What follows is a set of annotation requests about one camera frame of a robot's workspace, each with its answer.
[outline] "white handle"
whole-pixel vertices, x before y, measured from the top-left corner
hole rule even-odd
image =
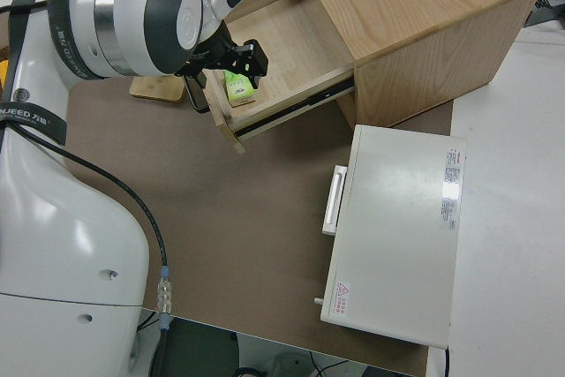
[[[324,217],[324,225],[321,229],[322,233],[328,234],[329,236],[335,236],[335,231],[337,230],[339,207],[342,204],[343,185],[345,184],[346,174],[347,167],[335,166],[332,185],[329,189],[326,216]]]

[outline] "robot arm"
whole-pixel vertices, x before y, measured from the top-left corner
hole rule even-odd
[[[0,124],[63,145],[69,92],[83,79],[197,77],[225,64],[256,84],[267,59],[256,41],[236,46],[222,23],[240,1],[14,0]],[[10,375],[129,376],[145,235],[35,143],[0,126],[0,199],[10,200],[0,208],[0,311],[10,314],[0,320],[10,335],[0,338],[0,363]]]

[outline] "sticker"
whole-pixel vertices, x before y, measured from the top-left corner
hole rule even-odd
[[[441,188],[440,218],[449,229],[455,230],[459,216],[459,192],[461,191],[461,152],[452,148],[445,158],[445,172]]]
[[[347,282],[335,282],[332,315],[338,317],[345,317],[347,315],[347,299],[349,299],[350,291],[351,284]]]

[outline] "wooden drawer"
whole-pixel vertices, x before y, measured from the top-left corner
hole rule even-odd
[[[226,22],[236,43],[259,40],[268,74],[255,102],[232,108],[222,71],[205,71],[205,95],[234,146],[315,106],[351,93],[354,64],[320,0],[245,0]]]

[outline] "white appliance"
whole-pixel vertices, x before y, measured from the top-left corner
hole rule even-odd
[[[464,160],[464,139],[355,127],[324,222],[322,320],[447,348]]]

